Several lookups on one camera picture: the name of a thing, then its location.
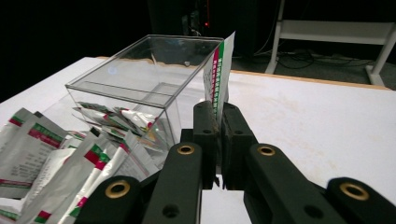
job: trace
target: screw hole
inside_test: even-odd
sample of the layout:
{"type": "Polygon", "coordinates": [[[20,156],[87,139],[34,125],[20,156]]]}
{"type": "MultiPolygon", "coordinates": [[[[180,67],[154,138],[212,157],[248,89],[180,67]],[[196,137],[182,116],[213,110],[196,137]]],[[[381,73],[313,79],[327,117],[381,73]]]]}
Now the screw hole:
{"type": "Polygon", "coordinates": [[[111,189],[111,192],[113,193],[119,193],[121,191],[125,190],[125,186],[123,185],[116,185],[111,189]]]}
{"type": "Polygon", "coordinates": [[[313,205],[305,206],[304,210],[312,218],[323,218],[323,212],[313,205]]]}
{"type": "Polygon", "coordinates": [[[270,147],[259,147],[258,151],[263,156],[273,156],[273,155],[275,155],[275,151],[272,148],[270,148],[270,147]]]}
{"type": "Polygon", "coordinates": [[[352,183],[343,183],[340,185],[341,191],[343,191],[347,196],[359,200],[366,201],[369,199],[369,193],[361,186],[352,183]]]}
{"type": "Polygon", "coordinates": [[[182,154],[182,155],[190,155],[192,152],[194,152],[194,147],[182,146],[182,147],[177,149],[177,152],[182,154]]]}
{"type": "Polygon", "coordinates": [[[177,205],[168,204],[163,208],[163,215],[168,218],[177,217],[179,214],[177,205]]]}
{"type": "Polygon", "coordinates": [[[129,192],[131,186],[125,180],[118,180],[111,183],[105,191],[105,195],[111,199],[117,199],[123,197],[129,192]]]}

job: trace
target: green stripe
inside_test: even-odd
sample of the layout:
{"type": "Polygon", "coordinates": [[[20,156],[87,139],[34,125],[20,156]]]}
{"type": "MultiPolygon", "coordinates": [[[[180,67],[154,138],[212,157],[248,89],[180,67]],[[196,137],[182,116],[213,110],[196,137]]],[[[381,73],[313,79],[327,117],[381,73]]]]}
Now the green stripe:
{"type": "Polygon", "coordinates": [[[46,223],[47,220],[46,220],[45,218],[43,218],[43,217],[36,217],[36,218],[35,218],[35,222],[38,222],[38,223],[46,223]]]}

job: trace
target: black background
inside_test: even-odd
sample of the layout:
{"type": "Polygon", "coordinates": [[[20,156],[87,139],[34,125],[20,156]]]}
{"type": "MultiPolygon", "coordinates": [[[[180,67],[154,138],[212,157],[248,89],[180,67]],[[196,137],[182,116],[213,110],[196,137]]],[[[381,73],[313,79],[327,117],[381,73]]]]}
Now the black background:
{"type": "MultiPolygon", "coordinates": [[[[235,52],[248,49],[251,54],[267,39],[270,41],[264,49],[270,49],[276,2],[211,1],[213,27],[208,35],[226,37],[236,30],[235,52]]],[[[396,21],[394,0],[286,2],[284,19],[396,21]]],[[[160,32],[153,32],[151,24],[161,27],[162,22],[172,20],[170,17],[186,12],[183,7],[190,10],[193,5],[193,0],[3,1],[0,6],[0,102],[83,57],[112,56],[145,35],[171,35],[179,30],[174,29],[172,22],[164,24],[160,32]]],[[[375,59],[381,47],[288,40],[280,50],[297,48],[375,59]]],[[[394,51],[389,56],[391,62],[395,61],[394,51]]]]}

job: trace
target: floor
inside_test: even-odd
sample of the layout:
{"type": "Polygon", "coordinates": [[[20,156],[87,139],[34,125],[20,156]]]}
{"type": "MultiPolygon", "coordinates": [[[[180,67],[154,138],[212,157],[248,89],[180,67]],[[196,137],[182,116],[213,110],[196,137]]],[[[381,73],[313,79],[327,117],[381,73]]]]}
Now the floor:
{"type": "MultiPolygon", "coordinates": [[[[270,55],[233,57],[232,69],[265,73],[270,55]]],[[[371,60],[347,58],[342,55],[323,56],[304,51],[281,53],[274,74],[291,77],[308,77],[350,83],[371,84],[365,65],[371,60]]],[[[380,72],[385,86],[396,91],[396,63],[385,63],[380,72]]]]}

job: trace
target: cable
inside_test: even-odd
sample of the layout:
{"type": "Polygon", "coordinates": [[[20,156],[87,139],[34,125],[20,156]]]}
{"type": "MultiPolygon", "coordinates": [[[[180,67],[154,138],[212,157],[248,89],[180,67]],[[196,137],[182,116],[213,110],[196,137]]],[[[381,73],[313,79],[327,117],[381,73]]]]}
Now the cable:
{"type": "Polygon", "coordinates": [[[328,65],[328,66],[337,66],[337,67],[357,67],[357,66],[364,66],[370,63],[373,63],[374,61],[369,60],[368,62],[365,63],[359,63],[359,64],[351,64],[354,62],[361,62],[361,61],[366,61],[366,60],[362,60],[362,59],[334,59],[331,57],[323,57],[323,56],[313,56],[311,52],[309,52],[306,49],[306,53],[297,53],[297,54],[291,54],[288,52],[279,52],[278,54],[279,59],[277,60],[277,62],[289,69],[301,69],[301,68],[306,68],[314,63],[316,64],[321,64],[321,65],[328,65]],[[288,57],[293,59],[294,61],[298,61],[298,62],[306,62],[306,65],[303,66],[298,66],[298,67],[292,67],[289,65],[286,65],[284,63],[282,63],[280,61],[280,59],[282,57],[288,57]],[[344,61],[342,63],[329,63],[329,62],[323,62],[320,59],[330,59],[330,60],[336,60],[336,61],[344,61]]]}
{"type": "MultiPolygon", "coordinates": [[[[306,5],[305,5],[305,7],[304,7],[304,10],[303,10],[302,14],[300,15],[300,20],[303,19],[303,17],[304,17],[304,15],[305,15],[306,11],[308,10],[310,4],[311,4],[311,0],[308,0],[308,2],[306,3],[306,5]]],[[[265,51],[265,52],[260,52],[260,51],[262,51],[262,50],[267,46],[267,44],[268,44],[268,42],[269,42],[269,40],[270,40],[270,37],[272,36],[272,34],[273,34],[273,32],[274,32],[274,28],[276,27],[276,17],[277,17],[277,12],[278,12],[278,8],[279,8],[279,7],[280,7],[280,0],[278,0],[278,1],[276,2],[276,13],[275,13],[275,16],[274,16],[274,19],[273,19],[273,23],[272,23],[272,26],[271,26],[270,34],[268,35],[268,38],[267,38],[267,40],[265,41],[265,43],[262,45],[262,47],[261,47],[260,49],[258,49],[258,50],[253,54],[253,56],[263,55],[263,54],[266,54],[266,53],[269,53],[269,52],[272,51],[271,49],[269,49],[269,50],[267,50],[267,51],[265,51]]],[[[282,41],[282,43],[280,43],[277,47],[279,48],[279,47],[282,46],[285,42],[286,42],[286,39],[284,39],[284,40],[282,41]]]]}
{"type": "Polygon", "coordinates": [[[267,38],[267,40],[265,41],[264,45],[262,45],[262,47],[261,47],[259,50],[257,50],[253,55],[259,54],[260,51],[262,51],[262,50],[267,46],[268,41],[270,40],[270,38],[271,38],[271,36],[272,36],[272,34],[273,34],[273,31],[274,31],[274,28],[275,28],[275,26],[276,26],[276,15],[277,15],[279,6],[280,6],[280,0],[277,0],[277,2],[276,2],[276,8],[275,8],[276,13],[275,13],[275,16],[274,16],[274,19],[273,19],[273,23],[272,23],[272,26],[271,26],[270,34],[268,35],[268,38],[267,38]]]}

